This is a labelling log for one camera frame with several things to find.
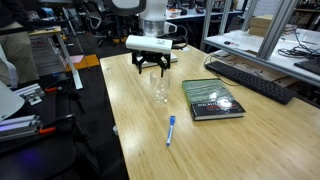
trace wooden table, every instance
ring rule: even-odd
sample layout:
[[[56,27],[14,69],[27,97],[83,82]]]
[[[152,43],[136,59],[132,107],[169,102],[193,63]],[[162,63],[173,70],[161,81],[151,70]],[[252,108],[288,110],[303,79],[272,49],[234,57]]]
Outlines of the wooden table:
[[[37,30],[34,32],[30,32],[29,36],[33,37],[33,36],[41,36],[41,35],[55,35],[59,41],[62,52],[68,62],[68,65],[70,66],[71,71],[72,71],[75,87],[76,87],[76,89],[82,89],[83,85],[82,85],[82,82],[81,82],[81,79],[79,76],[79,72],[74,67],[73,62],[70,58],[70,54],[68,52],[68,49],[66,48],[66,45],[65,45],[64,41],[62,40],[60,34],[61,34],[61,27],[57,26],[57,27],[54,27],[54,29],[52,29],[52,30]]]
[[[320,111],[294,98],[281,105],[243,86],[227,86],[246,109],[238,119],[195,122],[181,82],[215,78],[207,54],[174,50],[169,102],[151,98],[150,71],[131,55],[101,59],[130,179],[319,179]],[[176,116],[166,147],[169,117]]]

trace pen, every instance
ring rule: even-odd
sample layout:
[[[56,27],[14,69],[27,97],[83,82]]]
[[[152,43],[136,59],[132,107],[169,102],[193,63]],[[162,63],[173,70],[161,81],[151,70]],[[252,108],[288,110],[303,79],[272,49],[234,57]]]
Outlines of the pen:
[[[173,129],[173,124],[174,124],[175,121],[176,121],[176,117],[175,116],[171,116],[170,117],[170,128],[169,128],[168,138],[167,138],[167,146],[170,146],[170,143],[171,143],[172,129]]]

